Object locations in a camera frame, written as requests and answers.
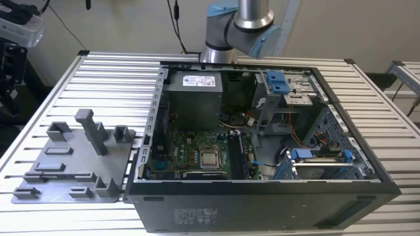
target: wire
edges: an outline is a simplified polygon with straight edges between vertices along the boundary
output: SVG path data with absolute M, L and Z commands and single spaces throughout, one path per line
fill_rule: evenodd
M 268 164 L 265 164 L 261 161 L 252 160 L 250 163 L 254 164 L 254 165 L 258 165 L 258 166 L 277 167 L 277 165 L 268 165 Z
M 185 46 L 182 44 L 182 40 L 181 40 L 181 37 L 178 36 L 177 32 L 176 32 L 176 28 L 174 28 L 174 22 L 173 22 L 173 15 L 172 15 L 172 9 L 170 9 L 170 4 L 169 4 L 169 0 L 166 0 L 166 3 L 168 3 L 168 8 L 169 8 L 169 15 L 170 15 L 170 21 L 172 21 L 172 26 L 173 26 L 173 31 L 174 31 L 174 35 L 177 37 L 177 40 L 178 40 L 178 43 L 181 45 L 181 48 L 182 48 L 182 51 L 184 53 L 186 53 L 186 49 L 185 49 Z
M 58 14 L 57 14 L 56 11 L 53 10 L 52 6 L 48 6 L 48 7 L 49 7 L 49 9 L 52 10 L 52 12 L 53 12 L 53 14 L 56 15 L 56 17 L 58 18 L 58 20 L 60 20 L 60 22 L 61 22 L 64 28 L 65 28 L 66 31 L 68 31 L 68 33 L 70 33 L 70 35 L 74 37 L 74 39 L 76 39 L 77 42 L 80 43 L 81 47 L 85 49 L 84 44 L 80 42 L 80 40 L 77 39 L 77 37 L 76 37 L 76 35 L 73 34 L 73 32 L 66 28 L 66 25 L 64 24 L 64 22 L 62 22 L 62 20 L 61 20 L 61 18 L 60 18 L 60 16 L 58 16 Z
M 218 120 L 218 123 L 220 123 L 221 125 L 224 125 L 225 127 L 232 128 L 232 129 L 236 129 L 236 128 L 244 128 L 244 127 L 246 127 L 246 126 L 234 126 L 234 125 L 229 125 L 229 124 L 224 123 L 221 120 Z
M 302 146 L 304 148 L 309 148 L 305 144 L 302 144 L 302 142 L 300 141 L 297 135 L 296 135 L 296 132 L 293 130 L 293 125 L 292 125 L 292 114 L 289 113 L 289 125 L 290 125 L 290 135 L 292 135 L 292 138 L 294 140 L 294 142 Z
M 400 87 L 397 88 L 397 90 L 396 90 L 396 92 L 394 92 L 394 95 L 393 95 L 393 97 L 392 97 L 392 100 L 390 100 L 390 101 L 393 101 L 393 99 L 394 99 L 394 97 L 396 97 L 396 94 L 398 93 L 398 91 L 400 91 L 400 89 L 401 89 L 402 85 L 404 85 L 404 83 L 401 82 L 401 85 L 400 85 Z
M 414 106 L 412 106 L 412 108 L 409 109 L 408 113 L 406 113 L 406 117 L 410 116 L 410 114 L 413 113 L 413 110 L 414 110 Z
M 49 2 L 50 2 L 50 0 L 44 0 L 44 6 L 42 6 L 41 9 L 40 9 L 40 13 L 41 13 L 41 14 L 46 11 L 46 8 L 48 8 L 48 6 L 49 6 Z

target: cable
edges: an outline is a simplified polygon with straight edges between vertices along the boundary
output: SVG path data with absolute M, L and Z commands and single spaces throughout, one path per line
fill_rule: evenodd
M 250 163 L 258 166 L 277 167 L 277 165 L 268 165 L 264 162 L 256 160 L 252 160 Z
M 48 6 L 49 6 L 49 2 L 50 2 L 50 0 L 44 0 L 44 6 L 42 6 L 41 9 L 40 9 L 40 13 L 41 13 L 41 14 L 46 11 L 46 8 L 48 8 Z
M 394 95 L 393 95 L 393 97 L 392 97 L 392 100 L 390 100 L 390 101 L 393 101 L 393 99 L 394 99 L 394 97 L 396 97 L 396 94 L 398 93 L 398 91 L 400 91 L 400 89 L 401 89 L 402 85 L 404 85 L 404 83 L 401 82 L 401 85 L 400 85 L 400 87 L 397 88 L 397 90 L 396 90 L 396 92 L 394 92 Z
M 229 124 L 224 123 L 221 120 L 218 120 L 218 123 L 222 124 L 225 127 L 232 128 L 232 129 L 246 127 L 246 126 L 233 126 L 233 125 L 229 125 Z
M 409 115 L 413 113 L 414 110 L 414 106 L 412 106 L 412 108 L 409 109 L 408 113 L 406 113 L 406 117 L 409 117 Z
M 292 135 L 292 138 L 294 140 L 294 142 L 302 146 L 304 148 L 309 148 L 305 144 L 302 144 L 302 142 L 300 141 L 297 135 L 296 135 L 296 132 L 293 130 L 293 125 L 292 125 L 292 114 L 289 113 L 289 125 L 290 125 L 290 135 Z
M 53 12 L 53 14 L 56 15 L 56 17 L 58 18 L 58 20 L 60 20 L 60 22 L 61 22 L 64 28 L 65 28 L 66 31 L 68 31 L 68 33 L 70 33 L 70 35 L 74 37 L 74 39 L 76 39 L 77 42 L 80 43 L 81 47 L 85 49 L 84 44 L 80 42 L 80 40 L 77 39 L 77 37 L 76 37 L 76 35 L 73 34 L 73 32 L 66 28 L 66 25 L 64 24 L 64 22 L 62 22 L 62 20 L 61 20 L 61 18 L 60 18 L 60 16 L 58 16 L 58 14 L 57 14 L 56 11 L 53 10 L 52 6 L 48 6 L 48 7 L 49 7 L 49 9 L 52 10 L 52 12 Z
M 177 5 L 177 0 L 174 0 L 174 5 L 173 5 L 173 18 L 174 18 L 174 23 L 176 23 L 176 31 L 178 35 L 178 39 L 181 40 L 181 33 L 178 32 L 178 5 Z
M 170 9 L 170 4 L 169 4 L 169 0 L 166 0 L 166 3 L 168 3 L 168 8 L 169 8 L 169 15 L 170 15 L 170 21 L 172 21 L 172 26 L 173 26 L 173 31 L 174 31 L 174 35 L 177 37 L 177 40 L 178 40 L 178 43 L 181 45 L 181 48 L 182 48 L 182 51 L 184 53 L 186 53 L 186 49 L 185 49 L 185 46 L 182 44 L 182 40 L 181 40 L 181 37 L 178 36 L 177 32 L 176 32 L 176 28 L 174 28 L 174 22 L 173 22 L 173 15 L 172 15 L 172 9 Z

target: slotted aluminum surface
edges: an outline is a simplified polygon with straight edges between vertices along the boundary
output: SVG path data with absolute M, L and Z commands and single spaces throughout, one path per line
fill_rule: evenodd
M 78 108 L 92 108 L 93 119 L 101 121 L 105 127 L 125 124 L 134 129 L 134 147 L 140 145 L 161 60 L 196 61 L 197 57 L 89 53 L 76 58 L 0 159 L 0 232 L 32 232 L 42 236 L 148 235 L 133 206 L 122 202 L 42 205 L 13 205 L 9 202 L 12 191 L 22 180 L 20 176 L 29 170 L 48 140 L 48 125 L 52 121 L 66 121 L 72 127 L 78 126 L 73 122 Z M 318 68 L 402 195 L 344 231 L 242 232 L 229 235 L 420 235 L 420 132 L 358 67 L 333 59 L 253 60 L 240 57 L 238 60 L 244 64 Z

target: metal frame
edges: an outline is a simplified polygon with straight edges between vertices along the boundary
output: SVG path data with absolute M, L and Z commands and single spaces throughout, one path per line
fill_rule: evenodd
M 137 131 L 138 147 L 144 132 L 141 122 L 146 100 L 138 95 L 153 82 L 161 60 L 197 61 L 196 55 L 145 55 L 89 53 L 76 58 L 69 70 L 50 92 L 41 108 L 0 159 L 0 212 L 2 232 L 37 232 L 56 235 L 77 230 L 78 235 L 93 233 L 146 234 L 133 205 L 50 204 L 13 205 L 12 190 L 18 177 L 32 166 L 46 137 L 52 121 L 62 121 L 77 107 L 93 106 L 104 125 L 118 120 Z M 381 206 L 344 231 L 253 232 L 254 235 L 404 235 L 420 233 L 420 158 L 418 129 L 372 84 L 364 73 L 344 60 L 238 57 L 240 63 L 316 67 L 337 95 L 340 105 L 376 154 L 381 165 L 400 187 L 402 195 Z
M 386 72 L 402 81 L 416 95 L 420 95 L 420 62 L 393 61 Z

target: black cable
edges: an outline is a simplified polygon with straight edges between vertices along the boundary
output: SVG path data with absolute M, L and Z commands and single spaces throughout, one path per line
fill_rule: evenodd
M 41 14 L 46 11 L 46 8 L 48 8 L 48 6 L 49 6 L 49 1 L 50 1 L 50 0 L 45 0 L 45 1 L 44 1 L 44 6 L 41 7 L 41 10 L 40 10 Z
M 400 85 L 398 89 L 396 90 L 394 95 L 393 95 L 393 97 L 392 97 L 392 100 L 390 100 L 390 101 L 393 101 L 393 99 L 394 99 L 394 97 L 396 97 L 396 94 L 398 93 L 398 91 L 400 91 L 400 89 L 401 89 L 402 85 L 404 85 L 404 83 L 401 82 L 401 85 Z
M 182 44 L 182 41 L 181 41 L 181 38 L 176 32 L 176 27 L 174 27 L 174 22 L 173 22 L 173 15 L 172 15 L 172 9 L 170 9 L 170 4 L 169 4 L 169 0 L 166 0 L 166 3 L 168 3 L 168 8 L 169 8 L 169 15 L 170 15 L 170 21 L 172 21 L 172 26 L 173 26 L 173 31 L 174 31 L 174 35 L 177 37 L 177 40 L 178 40 L 178 43 L 181 45 L 181 48 L 182 48 L 182 51 L 186 53 L 186 49 L 185 49 L 185 46 Z
M 61 22 L 64 28 L 65 28 L 66 31 L 68 31 L 68 33 L 70 33 L 70 35 L 74 37 L 74 39 L 76 39 L 77 42 L 80 43 L 81 47 L 85 49 L 84 44 L 80 42 L 80 40 L 77 39 L 77 37 L 76 37 L 76 35 L 73 34 L 73 32 L 66 28 L 66 25 L 64 24 L 64 22 L 62 22 L 62 20 L 61 20 L 61 18 L 60 18 L 60 16 L 58 16 L 58 14 L 57 14 L 56 11 L 53 10 L 52 6 L 49 6 L 49 8 L 50 8 L 53 14 L 56 15 L 56 17 L 58 18 L 58 20 L 60 20 L 60 22 Z
M 409 117 L 409 115 L 413 113 L 414 110 L 414 106 L 412 106 L 412 108 L 409 109 L 408 113 L 406 113 L 406 117 Z
M 278 164 L 281 162 L 280 159 L 280 152 L 284 149 L 284 144 L 286 143 L 286 141 L 290 139 L 290 135 L 284 135 L 282 138 L 280 139 L 280 144 L 278 144 L 278 148 L 276 150 L 274 153 L 274 163 Z
M 181 40 L 181 33 L 178 32 L 178 23 L 177 23 L 177 20 L 178 20 L 178 5 L 177 5 L 177 0 L 174 0 L 174 5 L 173 5 L 173 18 L 174 18 L 174 23 L 176 23 L 176 31 L 177 31 L 177 35 L 178 35 L 178 38 Z

